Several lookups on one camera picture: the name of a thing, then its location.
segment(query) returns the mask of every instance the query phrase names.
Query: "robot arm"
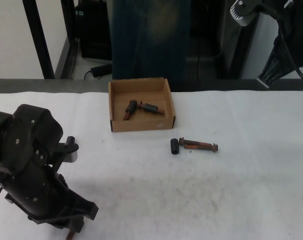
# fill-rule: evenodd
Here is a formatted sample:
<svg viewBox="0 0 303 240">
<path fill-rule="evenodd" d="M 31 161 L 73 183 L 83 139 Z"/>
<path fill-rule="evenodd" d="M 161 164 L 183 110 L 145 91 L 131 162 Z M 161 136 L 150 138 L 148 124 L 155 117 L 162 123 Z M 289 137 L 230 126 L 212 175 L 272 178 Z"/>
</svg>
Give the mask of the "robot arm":
<svg viewBox="0 0 303 240">
<path fill-rule="evenodd" d="M 303 0 L 237 0 L 231 7 L 232 17 L 247 26 L 259 14 L 272 16 L 279 25 L 278 37 L 269 59 L 258 76 L 265 87 L 303 67 Z"/>
<path fill-rule="evenodd" d="M 74 162 L 78 145 L 49 110 L 21 105 L 14 114 L 0 112 L 0 187 L 6 199 L 37 224 L 48 223 L 79 233 L 84 217 L 95 219 L 98 207 L 69 189 L 57 173 Z"/>
</svg>

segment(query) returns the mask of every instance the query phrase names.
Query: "white wall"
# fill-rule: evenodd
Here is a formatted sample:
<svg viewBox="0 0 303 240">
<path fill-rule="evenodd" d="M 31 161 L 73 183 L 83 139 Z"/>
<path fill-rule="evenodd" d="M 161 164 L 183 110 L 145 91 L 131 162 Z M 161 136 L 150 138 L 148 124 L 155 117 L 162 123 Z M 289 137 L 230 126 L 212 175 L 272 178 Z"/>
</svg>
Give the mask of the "white wall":
<svg viewBox="0 0 303 240">
<path fill-rule="evenodd" d="M 60 0 L 37 0 L 53 70 L 67 36 Z M 43 79 L 22 0 L 0 0 L 0 79 Z"/>
<path fill-rule="evenodd" d="M 273 49 L 277 35 L 278 25 L 276 21 L 268 15 L 261 14 L 244 65 L 242 79 L 256 79 L 261 73 Z M 299 76 L 296 72 L 292 72 L 284 78 L 296 79 Z"/>
</svg>

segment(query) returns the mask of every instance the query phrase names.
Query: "denim fabric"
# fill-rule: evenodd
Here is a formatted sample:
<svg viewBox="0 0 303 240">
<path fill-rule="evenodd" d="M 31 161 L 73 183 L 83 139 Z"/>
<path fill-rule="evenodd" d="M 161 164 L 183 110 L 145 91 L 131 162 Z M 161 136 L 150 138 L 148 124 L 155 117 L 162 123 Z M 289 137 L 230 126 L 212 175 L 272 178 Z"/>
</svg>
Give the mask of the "denim fabric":
<svg viewBox="0 0 303 240">
<path fill-rule="evenodd" d="M 113 79 L 183 79 L 190 1 L 113 0 Z"/>
</svg>

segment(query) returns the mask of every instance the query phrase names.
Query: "white paper surface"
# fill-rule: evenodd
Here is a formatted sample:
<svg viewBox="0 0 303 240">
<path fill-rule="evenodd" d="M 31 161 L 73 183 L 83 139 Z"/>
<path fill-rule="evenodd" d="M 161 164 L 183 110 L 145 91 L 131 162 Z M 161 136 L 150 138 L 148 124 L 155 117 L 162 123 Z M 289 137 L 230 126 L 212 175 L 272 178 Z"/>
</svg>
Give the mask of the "white paper surface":
<svg viewBox="0 0 303 240">
<path fill-rule="evenodd" d="M 173 93 L 174 129 L 112 133 L 107 93 L 0 94 L 47 108 L 80 148 L 70 189 L 95 202 L 75 240 L 303 240 L 303 92 Z M 170 140 L 216 143 L 219 152 Z M 64 240 L 0 195 L 0 240 Z"/>
</svg>

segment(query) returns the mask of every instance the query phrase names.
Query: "open cardboard tray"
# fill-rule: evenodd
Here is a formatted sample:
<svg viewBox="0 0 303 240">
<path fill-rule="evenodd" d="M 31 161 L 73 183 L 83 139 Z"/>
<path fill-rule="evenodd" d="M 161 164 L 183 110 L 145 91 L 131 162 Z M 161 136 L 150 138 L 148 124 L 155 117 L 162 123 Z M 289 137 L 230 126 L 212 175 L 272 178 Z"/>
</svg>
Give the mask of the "open cardboard tray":
<svg viewBox="0 0 303 240">
<path fill-rule="evenodd" d="M 109 82 L 109 117 L 112 132 L 172 129 L 176 120 L 171 89 L 165 78 L 140 78 Z M 131 100 L 151 104 L 164 110 L 154 114 L 137 109 L 129 121 L 123 121 Z"/>
</svg>

